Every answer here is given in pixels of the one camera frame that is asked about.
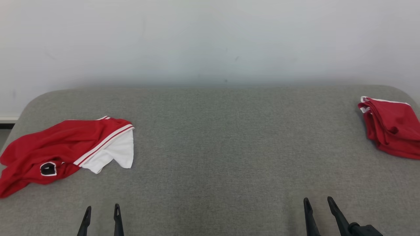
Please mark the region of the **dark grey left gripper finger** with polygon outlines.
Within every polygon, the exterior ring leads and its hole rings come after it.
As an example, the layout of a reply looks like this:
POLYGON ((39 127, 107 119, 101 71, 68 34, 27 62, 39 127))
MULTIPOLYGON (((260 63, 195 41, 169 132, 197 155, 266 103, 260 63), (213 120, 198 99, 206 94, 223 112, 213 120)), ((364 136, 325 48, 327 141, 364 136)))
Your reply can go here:
POLYGON ((120 210, 119 204, 115 204, 115 207, 114 207, 114 221, 115 221, 114 236, 124 236, 124 229, 123 229, 121 210, 120 210))
POLYGON ((80 224, 77 236, 87 236, 88 227, 90 226, 90 221, 91 221, 91 211, 92 211, 92 207, 88 206, 83 216, 82 222, 80 224))

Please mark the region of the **red shorts with white hem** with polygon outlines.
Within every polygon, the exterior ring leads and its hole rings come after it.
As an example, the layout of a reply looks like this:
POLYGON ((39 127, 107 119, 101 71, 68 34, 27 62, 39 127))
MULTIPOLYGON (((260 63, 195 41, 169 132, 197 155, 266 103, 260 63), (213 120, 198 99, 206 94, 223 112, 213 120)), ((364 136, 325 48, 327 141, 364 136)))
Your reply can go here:
POLYGON ((367 138, 387 154, 420 160, 420 121, 408 103, 362 96, 367 138))

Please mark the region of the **grey fabric table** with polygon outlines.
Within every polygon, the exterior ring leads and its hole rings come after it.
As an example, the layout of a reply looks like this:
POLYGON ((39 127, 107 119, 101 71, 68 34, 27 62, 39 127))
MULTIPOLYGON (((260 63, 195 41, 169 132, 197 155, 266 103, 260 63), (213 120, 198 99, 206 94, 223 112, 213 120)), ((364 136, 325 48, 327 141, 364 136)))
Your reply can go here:
POLYGON ((66 119, 135 126, 131 169, 111 162, 0 200, 0 236, 306 235, 303 199, 323 236, 340 235, 327 197, 350 222, 384 236, 420 236, 420 161, 366 138, 361 96, 406 102, 388 86, 70 89, 43 94, 6 144, 66 119))

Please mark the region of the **red basketball jersey with lettering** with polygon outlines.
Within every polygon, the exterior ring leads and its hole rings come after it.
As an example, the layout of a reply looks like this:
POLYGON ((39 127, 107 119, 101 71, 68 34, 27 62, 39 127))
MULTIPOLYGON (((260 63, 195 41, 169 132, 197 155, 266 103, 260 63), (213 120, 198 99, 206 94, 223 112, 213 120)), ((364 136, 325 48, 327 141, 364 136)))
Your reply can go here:
POLYGON ((122 168, 134 161, 134 125, 104 116, 65 120, 46 130, 21 136, 0 155, 0 199, 30 183, 51 184, 81 168, 98 174, 113 160, 122 168))

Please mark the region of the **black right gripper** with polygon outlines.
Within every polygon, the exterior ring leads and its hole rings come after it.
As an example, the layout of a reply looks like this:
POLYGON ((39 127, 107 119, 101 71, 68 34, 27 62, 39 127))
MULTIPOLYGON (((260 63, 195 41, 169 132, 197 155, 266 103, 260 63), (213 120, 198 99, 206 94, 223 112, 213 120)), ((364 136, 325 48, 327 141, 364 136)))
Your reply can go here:
MULTIPOLYGON (((327 197, 327 202, 330 211, 336 220, 341 236, 384 236, 372 225, 360 226, 357 223, 349 224, 348 220, 335 203, 333 197, 327 197)), ((306 236, 321 236, 313 217, 313 209, 308 198, 304 198, 304 216, 306 236)))

